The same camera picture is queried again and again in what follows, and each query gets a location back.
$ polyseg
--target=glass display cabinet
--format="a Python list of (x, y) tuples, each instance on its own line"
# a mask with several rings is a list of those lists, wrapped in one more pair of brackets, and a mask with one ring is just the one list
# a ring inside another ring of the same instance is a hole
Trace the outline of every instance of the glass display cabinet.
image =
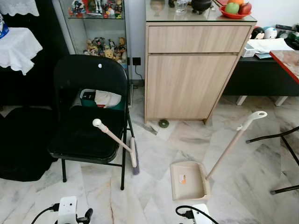
[(112, 58), (123, 66), (131, 80), (127, 0), (52, 2), (70, 54)]

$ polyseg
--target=dustpan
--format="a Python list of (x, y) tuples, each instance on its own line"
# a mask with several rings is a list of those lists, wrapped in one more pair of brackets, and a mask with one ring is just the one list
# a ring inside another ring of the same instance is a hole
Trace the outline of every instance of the dustpan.
[(235, 146), (236, 142), (253, 120), (264, 118), (266, 116), (266, 112), (257, 111), (247, 117), (246, 121), (237, 128), (238, 132), (207, 176), (204, 166), (200, 163), (184, 161), (171, 164), (170, 172), (173, 200), (208, 199), (210, 196), (209, 178), (215, 172), (224, 156), (227, 155), (227, 153), (229, 153), (229, 151)]

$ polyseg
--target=label on dustpan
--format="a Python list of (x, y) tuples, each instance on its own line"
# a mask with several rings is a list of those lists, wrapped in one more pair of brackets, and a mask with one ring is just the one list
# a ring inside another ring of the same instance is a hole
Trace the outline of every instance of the label on dustpan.
[(178, 180), (181, 184), (186, 184), (186, 175), (185, 174), (180, 174), (178, 177)]

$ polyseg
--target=white tablecloth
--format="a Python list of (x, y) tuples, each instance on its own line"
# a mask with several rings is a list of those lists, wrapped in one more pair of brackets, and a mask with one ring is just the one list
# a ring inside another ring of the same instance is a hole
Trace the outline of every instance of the white tablecloth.
[(0, 0), (0, 12), (14, 16), (16, 13), (25, 15), (31, 13), (39, 16), (35, 0)]
[(9, 28), (8, 34), (0, 39), (0, 66), (21, 70), (23, 75), (32, 69), (31, 61), (43, 47), (28, 28)]

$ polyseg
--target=marble floor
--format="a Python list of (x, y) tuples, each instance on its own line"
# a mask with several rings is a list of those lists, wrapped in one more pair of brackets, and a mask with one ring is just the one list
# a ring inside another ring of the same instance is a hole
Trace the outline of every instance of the marble floor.
[[(298, 224), (299, 191), (277, 195), (272, 189), (299, 184), (299, 168), (280, 139), (246, 144), (245, 140), (279, 133), (299, 125), (299, 99), (288, 98), (275, 107), (268, 97), (248, 97), (243, 106), (235, 97), (222, 97), (212, 119), (171, 121), (166, 129), (157, 122), (143, 123), (142, 89), (134, 92), (130, 109), (138, 145), (140, 174), (126, 167), (125, 190), (120, 191), (121, 169), (98, 164), (54, 162), (36, 182), (0, 179), (0, 223), (28, 224), (36, 214), (63, 196), (78, 198), (78, 216), (93, 208), (92, 224), (192, 224), (179, 217), (179, 205), (205, 203), (220, 224)], [(250, 113), (265, 110), (268, 117), (254, 122), (213, 175), (206, 201), (173, 201), (169, 165), (197, 161), (211, 170), (238, 127)], [(299, 156), (299, 133), (288, 136)], [(114, 162), (120, 162), (120, 154)], [(44, 213), (37, 224), (53, 224), (57, 213)]]

